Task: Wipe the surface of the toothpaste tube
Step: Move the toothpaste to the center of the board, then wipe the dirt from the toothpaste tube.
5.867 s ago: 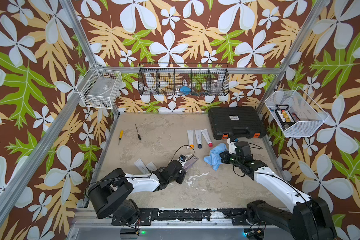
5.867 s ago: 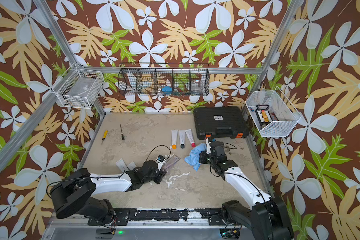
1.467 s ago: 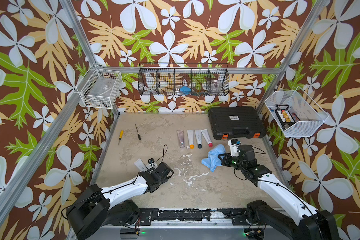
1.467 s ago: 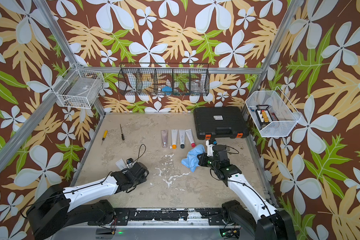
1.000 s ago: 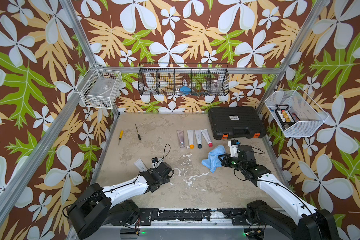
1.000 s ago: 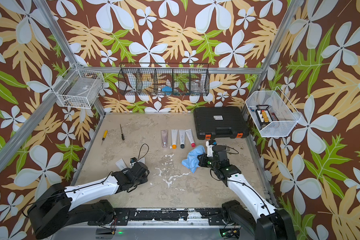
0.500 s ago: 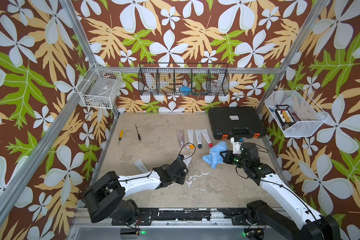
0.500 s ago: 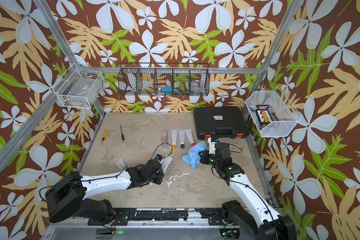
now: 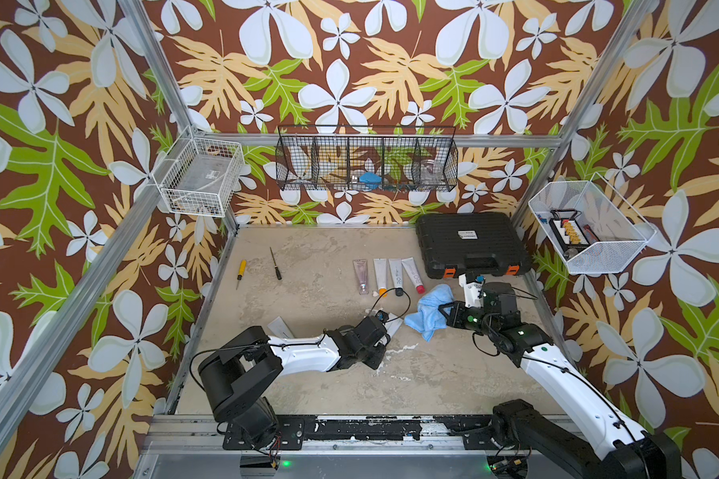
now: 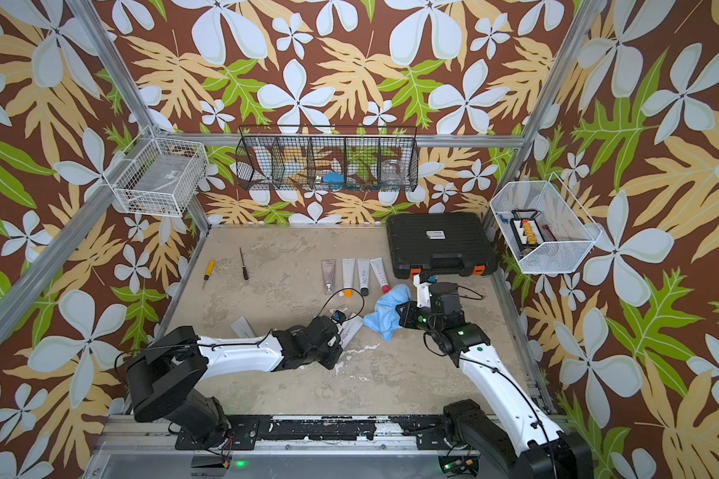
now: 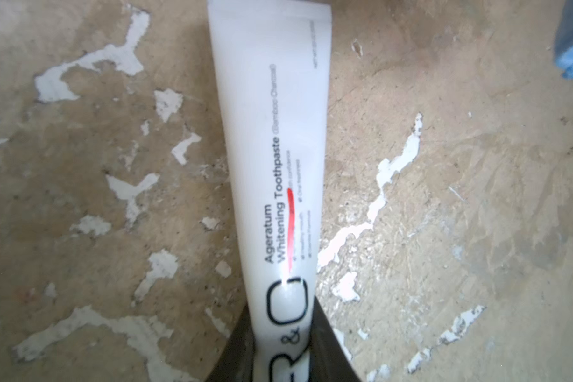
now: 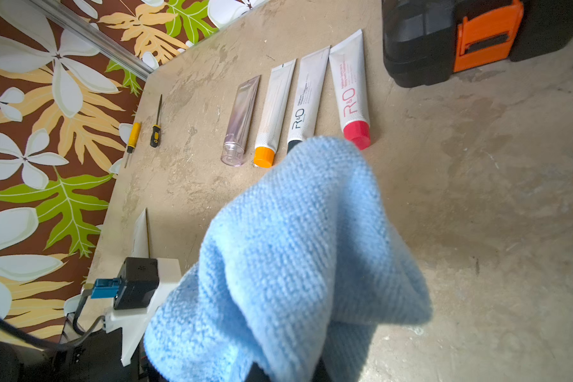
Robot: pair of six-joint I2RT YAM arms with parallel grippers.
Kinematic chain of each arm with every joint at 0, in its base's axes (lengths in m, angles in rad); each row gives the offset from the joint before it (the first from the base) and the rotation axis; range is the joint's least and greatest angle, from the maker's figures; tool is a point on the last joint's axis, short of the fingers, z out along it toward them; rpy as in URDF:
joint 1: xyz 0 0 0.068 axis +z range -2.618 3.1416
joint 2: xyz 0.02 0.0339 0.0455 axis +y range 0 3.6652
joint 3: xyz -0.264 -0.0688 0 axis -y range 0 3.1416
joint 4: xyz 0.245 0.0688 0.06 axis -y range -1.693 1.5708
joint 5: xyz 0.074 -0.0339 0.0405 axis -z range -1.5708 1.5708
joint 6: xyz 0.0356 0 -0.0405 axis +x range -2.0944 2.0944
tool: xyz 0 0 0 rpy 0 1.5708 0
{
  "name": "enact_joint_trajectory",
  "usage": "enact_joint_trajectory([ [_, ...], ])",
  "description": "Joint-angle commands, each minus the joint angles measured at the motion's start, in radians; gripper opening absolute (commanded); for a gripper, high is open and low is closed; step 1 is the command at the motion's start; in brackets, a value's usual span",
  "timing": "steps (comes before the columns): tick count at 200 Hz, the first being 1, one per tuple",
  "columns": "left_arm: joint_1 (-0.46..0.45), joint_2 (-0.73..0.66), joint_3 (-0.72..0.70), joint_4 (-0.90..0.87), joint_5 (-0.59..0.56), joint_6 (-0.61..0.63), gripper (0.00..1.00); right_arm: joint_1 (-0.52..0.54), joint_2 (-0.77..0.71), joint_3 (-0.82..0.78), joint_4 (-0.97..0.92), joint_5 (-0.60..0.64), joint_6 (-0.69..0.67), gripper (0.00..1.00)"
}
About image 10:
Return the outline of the pink cap toothpaste tube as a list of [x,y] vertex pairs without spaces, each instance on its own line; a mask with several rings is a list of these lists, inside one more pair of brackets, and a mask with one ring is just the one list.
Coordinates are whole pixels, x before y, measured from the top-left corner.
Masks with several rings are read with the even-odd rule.
[[385,274],[385,264],[383,263],[383,259],[381,257],[371,259],[371,270],[381,287],[381,292],[385,295],[391,290],[391,287],[389,286],[389,281],[387,280],[387,275]]

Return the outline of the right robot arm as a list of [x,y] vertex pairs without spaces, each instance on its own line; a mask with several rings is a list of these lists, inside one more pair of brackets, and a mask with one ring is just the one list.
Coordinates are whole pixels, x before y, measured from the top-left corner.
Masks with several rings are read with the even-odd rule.
[[487,334],[465,319],[459,286],[413,277],[417,298],[397,307],[399,326],[418,329],[433,353],[449,358],[483,395],[495,419],[472,400],[443,409],[449,444],[477,453],[477,465],[455,465],[455,475],[477,478],[592,478],[593,456],[585,440],[564,431],[512,377]]

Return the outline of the black cap toothpaste tube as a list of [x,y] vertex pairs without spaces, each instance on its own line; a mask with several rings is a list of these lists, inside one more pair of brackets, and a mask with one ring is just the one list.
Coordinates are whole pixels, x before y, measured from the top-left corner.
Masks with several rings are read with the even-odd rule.
[[363,327],[363,318],[362,317],[353,317],[352,319],[347,319],[341,325],[338,326],[339,336],[340,336],[340,345],[341,345],[342,349],[348,348],[349,343],[357,335],[357,333],[361,330],[362,327]]

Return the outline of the blue microfiber cloth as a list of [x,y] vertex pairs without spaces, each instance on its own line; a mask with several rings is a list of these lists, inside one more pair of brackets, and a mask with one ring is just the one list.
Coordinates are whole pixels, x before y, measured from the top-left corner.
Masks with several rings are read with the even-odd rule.
[[389,342],[393,333],[401,329],[401,317],[397,312],[399,305],[405,305],[411,300],[411,290],[407,285],[396,285],[377,300],[375,309],[363,318],[363,324],[371,331],[378,333],[381,338]]

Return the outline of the clear pink tube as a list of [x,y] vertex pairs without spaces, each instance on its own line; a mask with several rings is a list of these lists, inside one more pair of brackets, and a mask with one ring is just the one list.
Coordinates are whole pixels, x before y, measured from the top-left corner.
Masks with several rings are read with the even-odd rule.
[[323,287],[326,295],[332,295],[335,292],[335,276],[336,276],[336,260],[323,259],[321,261]]

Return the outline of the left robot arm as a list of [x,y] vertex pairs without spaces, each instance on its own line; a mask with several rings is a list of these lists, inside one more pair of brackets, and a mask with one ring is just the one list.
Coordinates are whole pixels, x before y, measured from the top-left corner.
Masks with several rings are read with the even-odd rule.
[[279,372],[319,363],[331,370],[363,326],[361,317],[315,317],[308,325],[253,338],[223,339],[177,327],[126,365],[135,420],[167,419],[194,449],[226,445],[233,426],[221,402],[196,389],[206,379],[238,372]]

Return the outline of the green cap toothpaste tube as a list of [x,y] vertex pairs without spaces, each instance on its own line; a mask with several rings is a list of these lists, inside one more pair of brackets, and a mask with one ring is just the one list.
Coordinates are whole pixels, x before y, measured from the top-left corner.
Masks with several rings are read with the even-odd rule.
[[239,338],[255,338],[257,336],[245,317],[240,317],[234,321],[231,324],[231,329]]

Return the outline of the orange cap toothpaste tube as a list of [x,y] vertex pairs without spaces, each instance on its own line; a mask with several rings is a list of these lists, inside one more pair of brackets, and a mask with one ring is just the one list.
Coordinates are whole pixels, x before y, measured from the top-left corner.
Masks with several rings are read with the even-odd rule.
[[342,295],[344,297],[351,297],[354,293],[355,269],[355,259],[342,259]]

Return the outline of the dark cap toothpaste tube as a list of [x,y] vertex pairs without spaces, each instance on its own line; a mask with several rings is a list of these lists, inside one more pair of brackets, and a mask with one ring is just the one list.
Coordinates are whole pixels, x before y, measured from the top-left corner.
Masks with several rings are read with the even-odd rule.
[[369,259],[357,259],[359,274],[359,291],[363,297],[369,295],[369,273],[371,272],[371,261]]

